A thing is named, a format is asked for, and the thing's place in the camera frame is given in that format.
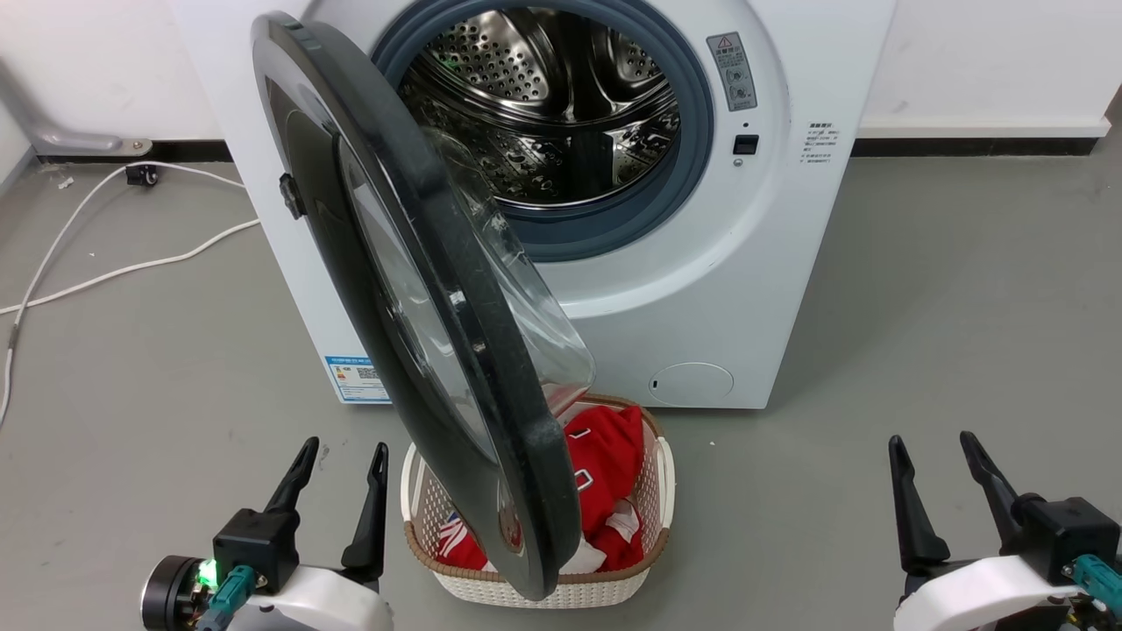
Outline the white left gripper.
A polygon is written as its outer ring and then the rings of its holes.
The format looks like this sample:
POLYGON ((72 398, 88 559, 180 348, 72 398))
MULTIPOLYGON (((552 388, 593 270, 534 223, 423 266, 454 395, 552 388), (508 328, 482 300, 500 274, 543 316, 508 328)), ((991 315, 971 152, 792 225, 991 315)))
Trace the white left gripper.
MULTIPOLYGON (((309 436, 278 483, 266 513, 295 513, 320 449, 309 436)), ((367 495, 344 548, 339 571, 301 564, 273 595, 252 595, 243 606, 245 630, 393 630, 393 612, 375 585, 385 563, 389 448, 377 443, 366 475, 367 495)))

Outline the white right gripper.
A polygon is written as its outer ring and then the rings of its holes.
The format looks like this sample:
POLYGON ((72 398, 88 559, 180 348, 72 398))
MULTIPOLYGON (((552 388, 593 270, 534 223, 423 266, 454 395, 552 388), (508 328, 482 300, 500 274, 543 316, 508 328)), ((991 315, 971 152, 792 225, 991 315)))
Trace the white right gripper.
MULTIPOLYGON (((959 443, 971 478, 984 491, 1001 549, 1020 548, 1022 525, 1014 511, 1018 493, 977 435, 964 430, 959 443)), ((928 576, 949 560, 949 547, 934 532, 902 436, 891 436, 888 451, 901 568, 909 576, 928 576)), ((893 628, 973 630, 1034 607, 1047 598, 1084 594, 1078 585, 1050 584, 1021 557, 990 557, 926 582, 898 606, 893 628)))

